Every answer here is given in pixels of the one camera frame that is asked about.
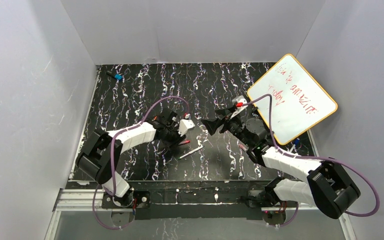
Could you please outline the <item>white pen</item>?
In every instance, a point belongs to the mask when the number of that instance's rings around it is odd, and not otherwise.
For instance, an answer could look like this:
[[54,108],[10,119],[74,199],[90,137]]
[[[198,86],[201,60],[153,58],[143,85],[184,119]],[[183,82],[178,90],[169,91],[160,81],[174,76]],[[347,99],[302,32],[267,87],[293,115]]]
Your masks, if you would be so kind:
[[179,159],[179,160],[182,160],[182,159],[184,159],[184,158],[186,158],[186,157],[188,157],[188,156],[190,156],[190,155],[192,155],[192,154],[198,152],[199,150],[201,150],[201,149],[203,149],[203,148],[204,148],[204,146],[201,145],[201,146],[199,146],[199,147],[197,147],[197,148],[195,148],[195,149],[192,149],[192,150],[190,150],[189,152],[183,154],[183,155],[180,156],[178,159]]

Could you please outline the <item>light pink pen cap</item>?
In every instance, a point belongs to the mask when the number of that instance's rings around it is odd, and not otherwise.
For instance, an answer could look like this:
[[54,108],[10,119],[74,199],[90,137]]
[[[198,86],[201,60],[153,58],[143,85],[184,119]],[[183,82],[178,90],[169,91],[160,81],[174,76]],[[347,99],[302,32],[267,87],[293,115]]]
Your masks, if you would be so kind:
[[244,145],[242,145],[242,144],[239,144],[239,147],[243,150],[243,151],[247,151],[247,148],[244,146]]

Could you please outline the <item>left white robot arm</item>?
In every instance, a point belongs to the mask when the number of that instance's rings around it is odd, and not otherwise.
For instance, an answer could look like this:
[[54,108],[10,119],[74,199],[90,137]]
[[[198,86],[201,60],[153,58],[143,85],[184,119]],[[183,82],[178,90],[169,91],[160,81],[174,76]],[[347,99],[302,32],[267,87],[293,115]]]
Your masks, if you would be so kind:
[[116,172],[120,155],[134,147],[161,141],[167,147],[178,146],[186,138],[187,120],[167,108],[144,122],[120,130],[96,129],[85,141],[75,165],[108,194],[122,198],[131,188]]

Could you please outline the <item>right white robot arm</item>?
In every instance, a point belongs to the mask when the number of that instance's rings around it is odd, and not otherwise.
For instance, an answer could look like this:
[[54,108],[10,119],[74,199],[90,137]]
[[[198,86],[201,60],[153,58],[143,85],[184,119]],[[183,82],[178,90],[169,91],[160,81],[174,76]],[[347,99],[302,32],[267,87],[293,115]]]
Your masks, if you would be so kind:
[[243,122],[231,109],[218,109],[216,114],[214,119],[201,120],[211,136],[228,131],[247,147],[246,154],[253,163],[293,177],[276,177],[262,192],[245,200],[261,205],[305,203],[338,219],[361,196],[360,189],[340,164],[282,153],[274,146],[263,120],[251,117]]

